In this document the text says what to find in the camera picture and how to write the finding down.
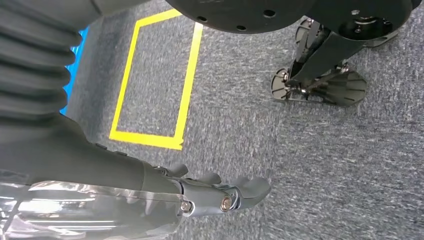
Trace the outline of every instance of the floor marking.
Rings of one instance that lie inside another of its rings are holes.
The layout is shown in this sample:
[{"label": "floor marking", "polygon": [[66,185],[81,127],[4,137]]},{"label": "floor marking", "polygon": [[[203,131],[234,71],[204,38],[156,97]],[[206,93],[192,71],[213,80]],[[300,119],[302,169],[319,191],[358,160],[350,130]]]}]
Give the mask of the floor marking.
[{"label": "floor marking", "polygon": [[131,44],[129,46],[128,58],[126,60],[125,70],[123,73],[122,84],[119,91],[119,97],[116,103],[115,114],[113,116],[112,126],[110,129],[109,139],[174,150],[183,149],[182,144],[184,141],[184,129],[186,128],[186,121],[189,113],[190,97],[192,94],[193,80],[195,78],[196,65],[198,61],[200,43],[202,40],[203,32],[203,25],[197,22],[194,25],[190,54],[188,57],[187,71],[185,74],[184,87],[182,89],[182,97],[179,105],[178,118],[176,121],[174,136],[161,136],[117,130],[140,28],[150,24],[172,19],[181,15],[182,14],[180,12],[175,9],[172,9],[169,11],[158,13],[156,15],[142,18],[135,23]]}]

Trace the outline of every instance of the mounting hole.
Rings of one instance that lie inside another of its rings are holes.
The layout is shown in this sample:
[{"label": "mounting hole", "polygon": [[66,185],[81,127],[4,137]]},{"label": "mounting hole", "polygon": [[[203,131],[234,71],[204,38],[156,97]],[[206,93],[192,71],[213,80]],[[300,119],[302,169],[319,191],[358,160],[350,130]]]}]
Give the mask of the mounting hole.
[{"label": "mounting hole", "polygon": [[206,19],[206,17],[204,17],[204,16],[198,16],[197,20],[199,20],[200,22],[204,22],[204,23],[206,23],[208,21],[208,19]]},{"label": "mounting hole", "polygon": [[265,11],[263,11],[263,16],[265,18],[271,19],[271,18],[276,16],[276,12],[273,11],[273,10],[265,10]]},{"label": "mounting hole", "polygon": [[239,30],[241,32],[244,32],[247,29],[245,26],[242,26],[242,25],[238,25],[236,28],[237,28],[237,30]]}]

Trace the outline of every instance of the black mechanical part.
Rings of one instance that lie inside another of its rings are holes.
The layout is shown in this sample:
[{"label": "black mechanical part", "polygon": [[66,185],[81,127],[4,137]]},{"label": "black mechanical part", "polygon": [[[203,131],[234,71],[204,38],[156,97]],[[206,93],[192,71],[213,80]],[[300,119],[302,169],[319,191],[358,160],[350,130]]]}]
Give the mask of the black mechanical part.
[{"label": "black mechanical part", "polygon": [[364,47],[378,47],[394,38],[411,11],[421,3],[421,0],[167,1],[197,22],[233,33],[274,31],[303,15],[309,17],[296,32],[296,58],[289,70],[276,73],[271,93],[278,100],[294,100],[294,94],[306,101],[316,96],[323,103],[338,106],[350,106],[363,99],[367,82],[358,73],[342,72],[337,66]]},{"label": "black mechanical part", "polygon": [[225,32],[257,34],[285,28],[316,0],[167,0],[185,16]]}]

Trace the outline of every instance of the blue object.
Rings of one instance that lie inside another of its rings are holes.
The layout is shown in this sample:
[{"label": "blue object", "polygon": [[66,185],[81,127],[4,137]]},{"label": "blue object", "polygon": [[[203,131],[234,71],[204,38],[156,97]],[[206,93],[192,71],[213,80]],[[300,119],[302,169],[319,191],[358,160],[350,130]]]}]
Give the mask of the blue object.
[{"label": "blue object", "polygon": [[[67,102],[71,99],[72,88],[74,86],[75,78],[77,77],[78,66],[80,65],[81,57],[83,56],[84,44],[86,43],[87,33],[89,32],[89,28],[87,27],[84,30],[79,31],[79,34],[82,37],[81,44],[79,46],[71,47],[71,51],[75,54],[75,62],[72,65],[66,66],[68,71],[70,72],[70,81],[68,85],[64,86],[63,89],[67,94]],[[65,106],[60,113],[66,115],[68,106]]]}]

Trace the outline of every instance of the metal bracket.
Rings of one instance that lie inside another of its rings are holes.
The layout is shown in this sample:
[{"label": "metal bracket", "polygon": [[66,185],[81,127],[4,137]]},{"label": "metal bracket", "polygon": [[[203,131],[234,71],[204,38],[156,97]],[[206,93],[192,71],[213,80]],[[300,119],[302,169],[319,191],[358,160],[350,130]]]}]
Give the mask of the metal bracket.
[{"label": "metal bracket", "polygon": [[[362,18],[361,24],[373,23]],[[348,68],[345,59],[364,47],[377,47],[398,34],[394,31],[373,40],[351,40],[331,32],[311,18],[297,29],[296,59],[291,68],[277,71],[271,83],[276,100],[351,106],[365,97],[367,81]]]}]

